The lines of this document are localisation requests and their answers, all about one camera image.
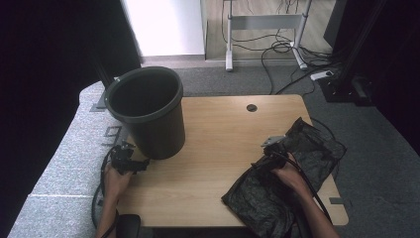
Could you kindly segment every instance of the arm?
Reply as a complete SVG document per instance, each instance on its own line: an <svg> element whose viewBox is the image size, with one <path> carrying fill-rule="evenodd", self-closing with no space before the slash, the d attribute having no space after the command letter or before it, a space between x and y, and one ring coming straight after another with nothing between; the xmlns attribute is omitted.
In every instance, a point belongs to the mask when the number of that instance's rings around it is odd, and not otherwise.
<svg viewBox="0 0 420 238"><path fill-rule="evenodd" d="M106 166L104 206L95 237L102 237L114 223L118 199L126 190L132 174L128 172L121 176L111 165ZM108 237L116 237L116 230L114 229Z"/></svg>
<svg viewBox="0 0 420 238"><path fill-rule="evenodd" d="M289 154L289 159L295 161L291 154ZM275 169L272 170L272 172L275 173L284 184L296 192L306 219L308 220L309 227L311 228L312 235L315 238L340 237L334 229L333 224L331 224L324 215L324 212L322 212L313 200L311 190L293 165L286 163L284 168Z"/></svg>

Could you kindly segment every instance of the trash bag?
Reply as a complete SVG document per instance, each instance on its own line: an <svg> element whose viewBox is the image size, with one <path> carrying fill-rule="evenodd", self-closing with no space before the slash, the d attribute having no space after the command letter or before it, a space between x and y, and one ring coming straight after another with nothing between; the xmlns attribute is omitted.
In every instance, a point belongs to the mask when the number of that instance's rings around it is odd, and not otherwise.
<svg viewBox="0 0 420 238"><path fill-rule="evenodd" d="M346 153L343 144L302 118L293 123L278 144L294 156L316 191ZM246 170L222 201L259 237L284 237L294 222L296 198L276 175L257 169L266 159L263 156Z"/></svg>

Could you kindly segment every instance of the wooden table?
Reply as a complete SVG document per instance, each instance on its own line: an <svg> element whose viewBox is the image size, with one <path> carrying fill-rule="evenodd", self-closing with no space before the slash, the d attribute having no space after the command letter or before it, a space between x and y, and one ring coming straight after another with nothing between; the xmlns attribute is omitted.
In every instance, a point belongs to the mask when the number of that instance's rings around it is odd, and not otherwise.
<svg viewBox="0 0 420 238"><path fill-rule="evenodd" d="M257 111L247 110L254 104ZM135 213L146 227L244 226L222 202L251 163L263 155L261 144L281 136L293 122L309 115L299 95L184 97L185 145L162 161L151 161L133 176L120 199L121 214ZM142 160L136 150L134 160ZM349 221L331 176L318 192L335 225Z"/></svg>

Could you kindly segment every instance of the trash can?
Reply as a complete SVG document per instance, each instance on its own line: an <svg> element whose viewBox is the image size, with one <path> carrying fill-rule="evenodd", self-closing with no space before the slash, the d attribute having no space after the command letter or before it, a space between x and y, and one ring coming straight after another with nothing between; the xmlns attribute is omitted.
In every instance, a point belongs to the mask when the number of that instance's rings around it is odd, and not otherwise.
<svg viewBox="0 0 420 238"><path fill-rule="evenodd" d="M116 79L105 92L105 105L121 121L147 158L162 160L185 142L182 82L161 66L142 67Z"/></svg>

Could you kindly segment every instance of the white wall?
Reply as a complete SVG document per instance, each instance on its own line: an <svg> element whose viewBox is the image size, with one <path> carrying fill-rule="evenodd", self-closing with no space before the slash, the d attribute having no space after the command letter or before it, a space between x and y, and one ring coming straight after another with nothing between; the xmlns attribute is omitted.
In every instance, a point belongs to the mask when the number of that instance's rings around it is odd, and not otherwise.
<svg viewBox="0 0 420 238"><path fill-rule="evenodd" d="M198 0L122 0L143 57L204 55Z"/></svg>

